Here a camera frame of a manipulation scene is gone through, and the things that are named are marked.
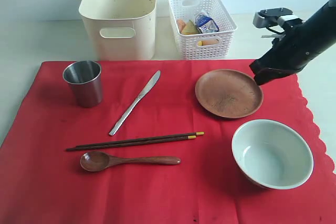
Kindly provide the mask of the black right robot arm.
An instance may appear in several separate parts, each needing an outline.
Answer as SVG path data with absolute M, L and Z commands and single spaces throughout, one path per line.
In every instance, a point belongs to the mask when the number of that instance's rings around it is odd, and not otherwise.
M 255 13 L 253 25 L 273 33 L 271 49 L 249 66 L 260 86 L 300 72 L 335 44 L 335 0 L 307 20 L 284 7 L 263 9 Z

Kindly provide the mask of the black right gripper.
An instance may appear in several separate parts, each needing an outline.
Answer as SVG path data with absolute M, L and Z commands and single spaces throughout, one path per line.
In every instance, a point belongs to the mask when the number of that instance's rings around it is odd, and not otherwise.
M 257 85 L 301 71 L 312 60 L 312 35 L 286 34 L 272 41 L 272 48 L 250 65 Z

